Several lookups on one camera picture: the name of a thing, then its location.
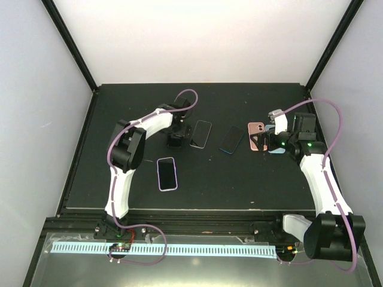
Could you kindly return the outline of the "light-blue phone case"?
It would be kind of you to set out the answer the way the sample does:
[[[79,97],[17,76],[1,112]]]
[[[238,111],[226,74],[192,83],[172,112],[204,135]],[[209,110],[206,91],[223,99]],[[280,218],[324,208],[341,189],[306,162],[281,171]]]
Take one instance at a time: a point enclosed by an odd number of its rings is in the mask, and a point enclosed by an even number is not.
[[[275,125],[273,125],[273,124],[265,125],[266,131],[273,130],[274,128],[275,128]],[[268,150],[268,153],[270,153],[270,154],[284,154],[285,149],[284,148],[277,148],[274,150]]]

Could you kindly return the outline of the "pink phone case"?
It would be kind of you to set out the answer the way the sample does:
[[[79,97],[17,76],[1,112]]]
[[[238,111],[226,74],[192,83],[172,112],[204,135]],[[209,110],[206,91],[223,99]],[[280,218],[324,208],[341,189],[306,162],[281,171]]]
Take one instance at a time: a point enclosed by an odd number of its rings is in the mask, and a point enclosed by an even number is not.
[[[250,150],[252,151],[260,151],[257,142],[258,142],[258,135],[260,133],[263,133],[265,131],[265,125],[262,122],[250,122],[248,123],[248,134],[249,134],[249,141],[250,141]],[[266,151],[267,145],[266,142],[264,142],[263,148],[261,151]]]

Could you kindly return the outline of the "blue phone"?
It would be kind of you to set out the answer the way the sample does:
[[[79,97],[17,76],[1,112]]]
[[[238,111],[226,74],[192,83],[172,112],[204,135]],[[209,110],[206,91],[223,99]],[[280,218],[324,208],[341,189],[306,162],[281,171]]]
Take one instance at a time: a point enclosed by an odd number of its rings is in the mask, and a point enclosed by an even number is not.
[[[219,144],[218,149],[227,154],[233,154],[240,144],[244,133],[244,129],[238,126],[230,126],[223,140]]]

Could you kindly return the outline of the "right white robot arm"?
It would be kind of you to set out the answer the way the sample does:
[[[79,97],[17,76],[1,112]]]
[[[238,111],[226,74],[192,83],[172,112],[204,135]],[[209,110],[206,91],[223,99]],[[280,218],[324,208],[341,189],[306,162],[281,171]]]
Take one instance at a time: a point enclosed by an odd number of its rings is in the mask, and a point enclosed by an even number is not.
[[[279,241],[294,236],[303,243],[310,259],[349,261],[355,263],[366,223],[353,214],[347,205],[330,168],[326,145],[317,140],[316,116],[297,112],[293,127],[280,110],[269,113],[269,130],[250,135],[257,149],[284,149],[296,161],[304,174],[314,201],[316,217],[313,221],[303,215],[286,214],[272,226],[272,234]]]

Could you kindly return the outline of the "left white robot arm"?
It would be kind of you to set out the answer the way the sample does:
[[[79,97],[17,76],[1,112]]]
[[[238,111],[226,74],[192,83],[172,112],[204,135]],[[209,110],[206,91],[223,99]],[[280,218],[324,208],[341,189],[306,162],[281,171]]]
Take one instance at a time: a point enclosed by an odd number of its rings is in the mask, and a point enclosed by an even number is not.
[[[161,132],[166,135],[166,144],[171,148],[180,148],[191,131],[184,122],[189,110],[198,102],[198,96],[191,103],[177,96],[174,103],[162,104],[153,112],[133,121],[120,120],[113,130],[107,151],[107,163],[110,168],[111,182],[105,215],[99,226],[99,237],[121,239],[130,230],[124,221],[129,211],[129,193],[136,169],[144,158],[146,140]]]

